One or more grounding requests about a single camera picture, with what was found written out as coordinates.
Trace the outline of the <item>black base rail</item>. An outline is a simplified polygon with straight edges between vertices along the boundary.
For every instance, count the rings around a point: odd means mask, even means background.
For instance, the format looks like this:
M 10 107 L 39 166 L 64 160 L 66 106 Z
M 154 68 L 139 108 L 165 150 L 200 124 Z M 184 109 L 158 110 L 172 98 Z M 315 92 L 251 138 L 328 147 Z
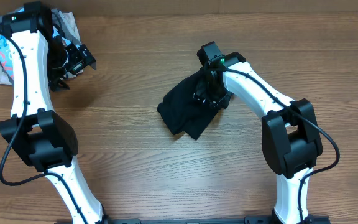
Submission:
M 99 222 L 105 224 L 279 224 L 281 221 L 275 215 L 246 216 L 244 218 L 199 219 L 199 220 L 140 220 L 123 219 Z

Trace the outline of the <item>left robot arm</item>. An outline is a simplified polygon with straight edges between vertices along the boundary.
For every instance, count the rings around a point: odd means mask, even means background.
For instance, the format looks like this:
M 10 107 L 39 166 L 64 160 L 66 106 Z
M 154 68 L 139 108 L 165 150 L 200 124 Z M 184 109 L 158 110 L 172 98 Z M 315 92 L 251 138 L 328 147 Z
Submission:
M 37 178 L 47 178 L 69 210 L 73 223 L 107 223 L 101 202 L 93 195 L 78 165 L 74 129 L 56 114 L 50 92 L 67 89 L 67 73 L 76 74 L 96 60 L 86 45 L 63 43 L 54 34 L 52 10 L 41 2 L 24 4 L 6 14 L 0 33 L 8 41 L 14 69 L 11 117 L 0 133 Z

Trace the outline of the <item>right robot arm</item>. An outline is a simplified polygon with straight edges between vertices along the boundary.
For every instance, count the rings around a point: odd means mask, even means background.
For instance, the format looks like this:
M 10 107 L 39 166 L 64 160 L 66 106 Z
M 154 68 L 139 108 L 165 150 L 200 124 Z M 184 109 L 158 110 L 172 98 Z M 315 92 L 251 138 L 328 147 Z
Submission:
M 277 200 L 270 216 L 246 217 L 246 223 L 329 223 L 306 207 L 309 177 L 323 152 L 313 105 L 295 101 L 258 76 L 249 62 L 233 52 L 224 55 L 215 42 L 201 46 L 197 57 L 206 74 L 201 97 L 212 108 L 227 108 L 240 98 L 261 120 L 262 152 L 276 174 Z

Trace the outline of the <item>black t-shirt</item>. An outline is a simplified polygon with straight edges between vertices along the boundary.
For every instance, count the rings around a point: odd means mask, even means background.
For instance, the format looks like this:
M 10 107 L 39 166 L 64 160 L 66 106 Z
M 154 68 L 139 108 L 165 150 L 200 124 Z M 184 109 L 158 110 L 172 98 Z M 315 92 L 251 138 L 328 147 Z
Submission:
M 199 70 L 171 89 L 157 111 L 173 135 L 184 131 L 197 140 L 218 111 L 228 107 L 231 96 L 221 86 L 214 90 Z

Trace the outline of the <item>grey folded garment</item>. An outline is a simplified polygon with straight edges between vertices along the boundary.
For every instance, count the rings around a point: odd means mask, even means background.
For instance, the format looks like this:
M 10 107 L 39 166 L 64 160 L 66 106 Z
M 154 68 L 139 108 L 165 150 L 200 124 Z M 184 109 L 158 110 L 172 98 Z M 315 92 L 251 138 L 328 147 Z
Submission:
M 22 12 L 23 7 L 17 8 L 10 13 Z M 61 35 L 67 44 L 74 43 L 75 45 L 81 45 L 81 39 L 78 32 L 77 24 L 72 12 L 64 13 L 60 9 L 54 8 L 51 9 L 52 20 L 54 25 L 54 34 L 55 37 L 57 34 Z

